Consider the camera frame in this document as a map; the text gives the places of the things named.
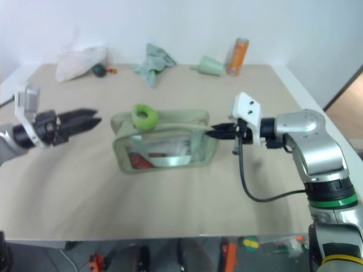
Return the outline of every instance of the green plastic cup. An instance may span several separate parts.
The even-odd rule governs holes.
[[[203,56],[199,65],[192,65],[190,69],[197,70],[202,74],[220,76],[223,70],[223,64],[208,56]]]

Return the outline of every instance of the green cloth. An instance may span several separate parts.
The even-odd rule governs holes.
[[[141,65],[136,65],[133,70],[140,74],[142,80],[150,87],[155,87],[156,74],[165,67],[173,67],[176,62],[162,49],[153,44],[146,46],[146,58]]]

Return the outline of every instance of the clear plastic bag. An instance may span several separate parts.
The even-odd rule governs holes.
[[[107,48],[90,47],[81,52],[66,52],[59,56],[56,80],[64,82],[87,73],[93,66],[106,60]]]

